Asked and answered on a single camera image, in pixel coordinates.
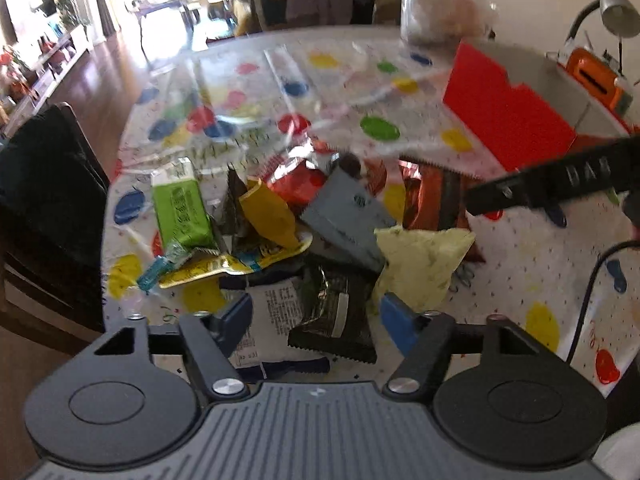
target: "clear plastic bag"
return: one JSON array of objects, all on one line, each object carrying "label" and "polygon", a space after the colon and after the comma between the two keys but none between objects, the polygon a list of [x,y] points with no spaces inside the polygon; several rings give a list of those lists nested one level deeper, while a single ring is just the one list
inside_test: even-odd
[{"label": "clear plastic bag", "polygon": [[485,35],[497,11],[488,0],[402,0],[400,34],[411,44]]}]

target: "black chair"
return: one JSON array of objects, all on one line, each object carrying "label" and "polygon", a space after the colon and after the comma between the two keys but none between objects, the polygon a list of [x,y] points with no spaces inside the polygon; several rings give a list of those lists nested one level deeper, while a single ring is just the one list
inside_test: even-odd
[{"label": "black chair", "polygon": [[[0,150],[0,272],[31,299],[98,332],[108,188],[67,104],[31,118]],[[0,326],[69,354],[87,345],[9,303],[3,290]]]}]

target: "green dot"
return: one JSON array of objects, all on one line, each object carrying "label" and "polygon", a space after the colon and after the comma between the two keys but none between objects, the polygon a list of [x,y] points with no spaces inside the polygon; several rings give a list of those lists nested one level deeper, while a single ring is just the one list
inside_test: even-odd
[{"label": "green dot", "polygon": [[398,127],[380,117],[366,116],[360,121],[360,127],[376,140],[396,140],[400,137]]},{"label": "green dot", "polygon": [[620,199],[618,198],[618,194],[614,189],[607,189],[604,193],[605,195],[607,195],[609,202],[611,202],[613,205],[620,205]]},{"label": "green dot", "polygon": [[380,61],[378,63],[378,70],[380,70],[380,72],[384,72],[385,74],[392,74],[393,72],[398,71],[398,67],[393,63],[389,63],[388,61]]},{"label": "green dot", "polygon": [[168,107],[164,110],[164,118],[168,120],[181,121],[186,119],[193,107],[188,101],[184,101]]}]

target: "green snack package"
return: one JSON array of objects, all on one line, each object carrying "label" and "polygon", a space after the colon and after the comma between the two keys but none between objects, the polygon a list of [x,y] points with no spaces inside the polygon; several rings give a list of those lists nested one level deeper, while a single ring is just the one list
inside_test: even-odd
[{"label": "green snack package", "polygon": [[188,158],[153,171],[151,186],[163,246],[176,240],[185,248],[217,248]]}]

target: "curtain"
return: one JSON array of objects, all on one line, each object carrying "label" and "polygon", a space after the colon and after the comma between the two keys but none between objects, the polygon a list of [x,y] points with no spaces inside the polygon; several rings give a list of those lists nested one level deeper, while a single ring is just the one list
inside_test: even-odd
[{"label": "curtain", "polygon": [[98,13],[100,14],[100,21],[102,22],[102,33],[104,34],[105,38],[108,38],[116,32],[116,28],[113,25],[111,13],[109,12],[109,7],[107,6],[107,1],[97,0],[97,2]]}]

